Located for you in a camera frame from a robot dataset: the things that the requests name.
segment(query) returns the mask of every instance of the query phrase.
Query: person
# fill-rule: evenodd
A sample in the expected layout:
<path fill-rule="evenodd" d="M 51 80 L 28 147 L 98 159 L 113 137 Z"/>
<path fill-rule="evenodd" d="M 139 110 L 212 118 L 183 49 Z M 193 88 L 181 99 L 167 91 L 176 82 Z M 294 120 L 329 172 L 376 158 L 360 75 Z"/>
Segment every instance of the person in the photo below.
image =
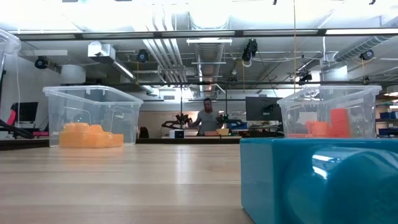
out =
<path fill-rule="evenodd" d="M 199 127 L 199 136 L 204 136 L 206 131 L 216 131 L 218 128 L 223 126 L 223 123 L 220 122 L 220 117 L 217 111 L 213 111 L 213 107 L 211 105 L 211 99 L 205 98 L 203 100 L 204 109 L 199 111 L 198 118 L 195 122 L 188 123 L 190 128 Z"/>

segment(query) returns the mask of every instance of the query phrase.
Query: teal box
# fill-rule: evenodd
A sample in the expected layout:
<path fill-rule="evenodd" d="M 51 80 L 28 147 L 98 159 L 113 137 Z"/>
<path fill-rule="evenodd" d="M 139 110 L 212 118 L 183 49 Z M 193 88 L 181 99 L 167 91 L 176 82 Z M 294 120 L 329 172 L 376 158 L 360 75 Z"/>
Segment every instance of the teal box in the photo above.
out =
<path fill-rule="evenodd" d="M 398 223 L 398 141 L 242 139 L 241 203 L 256 223 Z"/>

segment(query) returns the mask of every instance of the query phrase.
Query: wooden table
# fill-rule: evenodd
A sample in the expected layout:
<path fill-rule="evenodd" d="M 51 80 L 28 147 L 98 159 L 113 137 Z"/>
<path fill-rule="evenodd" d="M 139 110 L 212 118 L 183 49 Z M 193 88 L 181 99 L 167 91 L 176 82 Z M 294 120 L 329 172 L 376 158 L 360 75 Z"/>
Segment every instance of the wooden table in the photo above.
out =
<path fill-rule="evenodd" d="M 1 223 L 252 223 L 239 145 L 0 152 Z"/>
<path fill-rule="evenodd" d="M 168 136 L 162 136 L 162 139 L 169 139 Z M 185 139 L 241 139 L 241 136 L 185 136 Z"/>

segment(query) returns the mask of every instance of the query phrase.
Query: orange block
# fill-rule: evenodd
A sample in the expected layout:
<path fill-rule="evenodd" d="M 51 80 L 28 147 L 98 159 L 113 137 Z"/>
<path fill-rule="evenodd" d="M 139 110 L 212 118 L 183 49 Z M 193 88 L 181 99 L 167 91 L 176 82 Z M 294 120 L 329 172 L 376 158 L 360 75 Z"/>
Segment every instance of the orange block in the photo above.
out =
<path fill-rule="evenodd" d="M 60 132 L 60 147 L 117 147 L 123 145 L 123 134 L 104 132 L 101 125 L 68 123 Z"/>
<path fill-rule="evenodd" d="M 331 127 L 326 121 L 307 121 L 305 127 L 308 130 L 307 138 L 332 138 Z"/>
<path fill-rule="evenodd" d="M 331 128 L 334 137 L 350 138 L 351 128 L 349 126 L 349 117 L 347 109 L 337 108 L 330 111 Z"/>

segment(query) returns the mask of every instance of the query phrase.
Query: black monitor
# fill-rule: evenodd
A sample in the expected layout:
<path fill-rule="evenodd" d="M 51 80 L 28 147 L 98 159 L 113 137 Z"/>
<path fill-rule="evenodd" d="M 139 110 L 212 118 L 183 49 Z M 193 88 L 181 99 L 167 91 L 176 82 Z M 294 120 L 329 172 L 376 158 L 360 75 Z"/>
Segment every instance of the black monitor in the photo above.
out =
<path fill-rule="evenodd" d="M 19 121 L 34 122 L 36 120 L 36 113 L 37 113 L 38 105 L 39 105 L 39 102 L 20 103 L 19 104 L 19 113 L 18 113 L 18 103 L 15 103 L 14 109 L 17 112 L 16 120 L 18 120 L 18 116 L 19 116 Z"/>
<path fill-rule="evenodd" d="M 246 97 L 246 121 L 280 121 L 282 112 L 276 97 Z"/>

